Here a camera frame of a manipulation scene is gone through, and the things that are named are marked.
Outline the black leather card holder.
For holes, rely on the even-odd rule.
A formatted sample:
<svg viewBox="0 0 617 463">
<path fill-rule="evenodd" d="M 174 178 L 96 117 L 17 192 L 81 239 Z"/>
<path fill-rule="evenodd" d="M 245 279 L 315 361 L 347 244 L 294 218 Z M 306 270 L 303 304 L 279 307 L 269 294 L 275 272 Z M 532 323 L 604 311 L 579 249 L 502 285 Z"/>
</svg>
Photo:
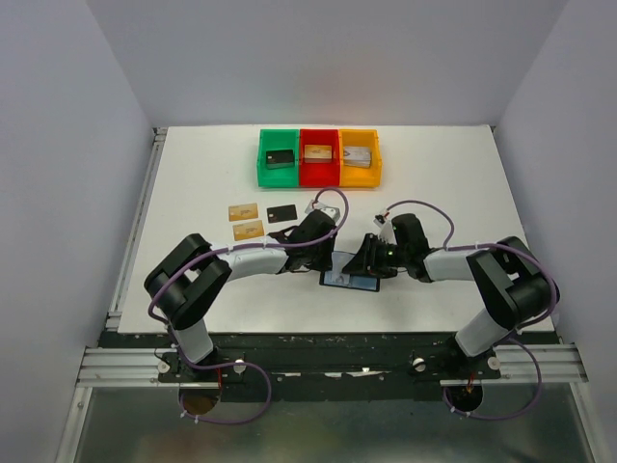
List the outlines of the black leather card holder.
<svg viewBox="0 0 617 463">
<path fill-rule="evenodd" d="M 322 274 L 325 271 L 320 273 L 319 284 L 322 284 Z M 380 280 L 375 277 L 367 277 L 367 276 L 351 276 L 351 286 L 350 287 L 339 287 L 343 289 L 353 289 L 353 290 L 362 290 L 369 292 L 379 292 L 380 291 Z"/>
</svg>

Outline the aluminium frame rail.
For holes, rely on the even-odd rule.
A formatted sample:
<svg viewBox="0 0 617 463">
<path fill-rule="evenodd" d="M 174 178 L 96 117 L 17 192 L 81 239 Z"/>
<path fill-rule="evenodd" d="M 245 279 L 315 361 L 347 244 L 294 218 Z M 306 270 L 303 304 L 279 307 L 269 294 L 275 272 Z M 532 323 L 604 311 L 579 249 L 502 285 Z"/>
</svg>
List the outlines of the aluminium frame rail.
<svg viewBox="0 0 617 463">
<path fill-rule="evenodd" d="M 123 241 L 121 242 L 121 262 L 113 267 L 113 279 L 106 287 L 107 294 L 104 299 L 104 305 L 102 309 L 95 313 L 94 331 L 89 333 L 86 337 L 86 341 L 81 345 L 77 374 L 81 372 L 82 361 L 85 357 L 86 350 L 90 347 L 97 347 L 100 335 L 107 331 L 108 318 L 112 317 L 114 319 L 119 319 L 121 316 L 118 306 L 121 300 L 126 275 L 129 272 L 129 268 L 132 266 L 136 243 L 139 240 L 138 235 L 141 233 L 142 215 L 147 208 L 146 202 L 151 192 L 150 186 L 155 176 L 154 171 L 158 166 L 168 129 L 167 126 L 154 127 L 152 129 L 153 135 L 147 144 L 148 161 L 138 176 L 140 182 L 138 183 L 139 190 L 137 198 L 129 208 L 131 212 L 129 216 L 130 228 L 129 231 L 124 234 Z M 84 430 L 93 395 L 94 389 L 89 386 L 78 385 L 78 379 L 73 381 L 72 386 L 74 389 L 71 403 L 68 408 L 67 419 L 65 421 L 60 444 L 56 456 L 54 457 L 55 462 L 74 462 L 76 460 L 82 431 Z"/>
</svg>

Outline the gold VIP card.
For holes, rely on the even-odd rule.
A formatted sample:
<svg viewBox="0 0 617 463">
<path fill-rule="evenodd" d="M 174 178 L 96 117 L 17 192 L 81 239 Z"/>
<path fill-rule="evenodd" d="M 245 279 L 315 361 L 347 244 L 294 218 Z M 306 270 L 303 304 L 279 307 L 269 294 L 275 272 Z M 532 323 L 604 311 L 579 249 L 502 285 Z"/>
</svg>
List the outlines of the gold VIP card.
<svg viewBox="0 0 617 463">
<path fill-rule="evenodd" d="M 235 204 L 228 207 L 228 219 L 230 220 L 230 222 L 256 219 L 257 217 L 257 203 Z"/>
</svg>

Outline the green plastic bin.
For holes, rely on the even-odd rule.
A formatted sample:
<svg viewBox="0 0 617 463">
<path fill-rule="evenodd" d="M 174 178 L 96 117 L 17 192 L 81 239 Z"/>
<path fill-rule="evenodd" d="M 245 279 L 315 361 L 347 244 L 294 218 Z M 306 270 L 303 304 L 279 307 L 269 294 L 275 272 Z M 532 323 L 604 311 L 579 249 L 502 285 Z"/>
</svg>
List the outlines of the green plastic bin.
<svg viewBox="0 0 617 463">
<path fill-rule="evenodd" d="M 257 184 L 262 188 L 299 186 L 299 129 L 261 129 L 256 161 Z"/>
</svg>

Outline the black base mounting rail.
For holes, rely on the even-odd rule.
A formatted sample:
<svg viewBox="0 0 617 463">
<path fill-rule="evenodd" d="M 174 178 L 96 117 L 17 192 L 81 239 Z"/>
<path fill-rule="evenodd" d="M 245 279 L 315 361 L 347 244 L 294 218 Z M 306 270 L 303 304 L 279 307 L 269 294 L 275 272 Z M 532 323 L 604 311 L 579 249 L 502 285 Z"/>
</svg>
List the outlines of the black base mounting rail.
<svg viewBox="0 0 617 463">
<path fill-rule="evenodd" d="M 158 388 L 196 402 L 437 401 L 493 385 L 578 380 L 577 350 L 552 333 L 524 334 L 467 360 L 450 333 L 240 334 L 213 337 L 199 366 L 163 335 L 102 334 L 87 349 L 81 386 Z"/>
</svg>

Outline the black credit card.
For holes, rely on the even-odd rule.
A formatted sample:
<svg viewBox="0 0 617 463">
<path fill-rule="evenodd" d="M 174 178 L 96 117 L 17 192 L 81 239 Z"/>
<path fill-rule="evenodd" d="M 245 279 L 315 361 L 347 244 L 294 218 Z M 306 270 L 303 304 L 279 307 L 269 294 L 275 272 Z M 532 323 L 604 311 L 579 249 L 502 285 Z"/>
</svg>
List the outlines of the black credit card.
<svg viewBox="0 0 617 463">
<path fill-rule="evenodd" d="M 295 221 L 298 219 L 296 205 L 285 204 L 267 207 L 266 217 L 269 224 Z"/>
</svg>

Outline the red plastic bin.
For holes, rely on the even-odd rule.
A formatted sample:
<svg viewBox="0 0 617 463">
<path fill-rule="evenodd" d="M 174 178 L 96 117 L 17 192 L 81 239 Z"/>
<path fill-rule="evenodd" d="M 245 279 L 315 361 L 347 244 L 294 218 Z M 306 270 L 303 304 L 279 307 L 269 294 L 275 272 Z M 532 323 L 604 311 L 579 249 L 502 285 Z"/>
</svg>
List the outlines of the red plastic bin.
<svg viewBox="0 0 617 463">
<path fill-rule="evenodd" d="M 300 130 L 300 186 L 339 186 L 339 182 L 340 154 L 338 130 L 302 128 Z"/>
</svg>

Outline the silver card in orange bin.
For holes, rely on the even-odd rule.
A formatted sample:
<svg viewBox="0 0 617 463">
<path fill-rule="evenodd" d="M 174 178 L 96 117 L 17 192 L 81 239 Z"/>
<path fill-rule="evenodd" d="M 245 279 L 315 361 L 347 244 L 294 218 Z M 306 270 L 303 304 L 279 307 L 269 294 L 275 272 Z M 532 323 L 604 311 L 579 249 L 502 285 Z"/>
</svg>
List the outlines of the silver card in orange bin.
<svg viewBox="0 0 617 463">
<path fill-rule="evenodd" d="M 369 147 L 344 146 L 342 154 L 345 166 L 368 169 L 372 164 L 372 151 Z"/>
</svg>

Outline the orange plastic bin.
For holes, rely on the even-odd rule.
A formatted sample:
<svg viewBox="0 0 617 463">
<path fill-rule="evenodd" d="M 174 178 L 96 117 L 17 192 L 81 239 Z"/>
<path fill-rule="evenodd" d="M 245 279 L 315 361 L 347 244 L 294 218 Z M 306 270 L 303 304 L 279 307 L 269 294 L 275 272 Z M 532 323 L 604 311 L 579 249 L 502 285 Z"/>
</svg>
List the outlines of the orange plastic bin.
<svg viewBox="0 0 617 463">
<path fill-rule="evenodd" d="M 342 187 L 376 188 L 381 184 L 382 157 L 375 129 L 339 130 Z"/>
</svg>

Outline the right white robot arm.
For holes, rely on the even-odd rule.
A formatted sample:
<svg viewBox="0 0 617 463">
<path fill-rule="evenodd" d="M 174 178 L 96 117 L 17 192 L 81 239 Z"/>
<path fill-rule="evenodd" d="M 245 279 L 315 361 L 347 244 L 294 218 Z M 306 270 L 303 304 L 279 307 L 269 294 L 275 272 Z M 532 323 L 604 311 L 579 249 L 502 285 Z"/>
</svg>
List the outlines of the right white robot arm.
<svg viewBox="0 0 617 463">
<path fill-rule="evenodd" d="M 463 378 L 478 367 L 478 356 L 518 330 L 549 315 L 559 301 L 554 280 L 511 236 L 497 243 L 440 249 L 429 245 L 420 220 L 411 213 L 382 221 L 393 240 L 368 233 L 341 272 L 350 276 L 389 279 L 401 270 L 423 283 L 475 283 L 483 307 L 449 342 L 445 370 Z"/>
</svg>

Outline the gold card in red bin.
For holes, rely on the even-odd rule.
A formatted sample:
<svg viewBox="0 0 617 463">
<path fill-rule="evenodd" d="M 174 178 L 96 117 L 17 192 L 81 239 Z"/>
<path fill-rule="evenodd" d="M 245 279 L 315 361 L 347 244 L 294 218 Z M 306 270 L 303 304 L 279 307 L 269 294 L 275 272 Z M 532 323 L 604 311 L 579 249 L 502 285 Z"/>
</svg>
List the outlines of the gold card in red bin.
<svg viewBox="0 0 617 463">
<path fill-rule="evenodd" d="M 330 163 L 333 149 L 328 145 L 305 145 L 303 159 L 306 163 Z"/>
</svg>

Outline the black card in green bin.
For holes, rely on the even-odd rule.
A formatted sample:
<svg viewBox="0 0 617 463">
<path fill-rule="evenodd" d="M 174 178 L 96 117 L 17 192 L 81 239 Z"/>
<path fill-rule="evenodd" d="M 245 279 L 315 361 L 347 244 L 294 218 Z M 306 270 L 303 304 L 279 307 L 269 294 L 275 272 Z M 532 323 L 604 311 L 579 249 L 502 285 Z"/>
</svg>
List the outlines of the black card in green bin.
<svg viewBox="0 0 617 463">
<path fill-rule="evenodd" d="M 267 150 L 265 166 L 269 170 L 294 167 L 296 164 L 294 150 Z"/>
</svg>

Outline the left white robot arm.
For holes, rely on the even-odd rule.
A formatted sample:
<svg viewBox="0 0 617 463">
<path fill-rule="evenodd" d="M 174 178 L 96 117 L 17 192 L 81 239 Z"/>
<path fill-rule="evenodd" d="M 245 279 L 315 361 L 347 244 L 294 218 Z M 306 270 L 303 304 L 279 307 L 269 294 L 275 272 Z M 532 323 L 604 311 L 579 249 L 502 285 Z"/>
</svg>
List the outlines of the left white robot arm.
<svg viewBox="0 0 617 463">
<path fill-rule="evenodd" d="M 330 270 L 338 216 L 333 207 L 315 209 L 300 225 L 271 232 L 263 243 L 241 244 L 219 254 L 192 233 L 148 274 L 145 291 L 179 345 L 180 368 L 190 379 L 202 381 L 213 371 L 215 347 L 204 318 L 224 285 L 255 275 Z"/>
</svg>

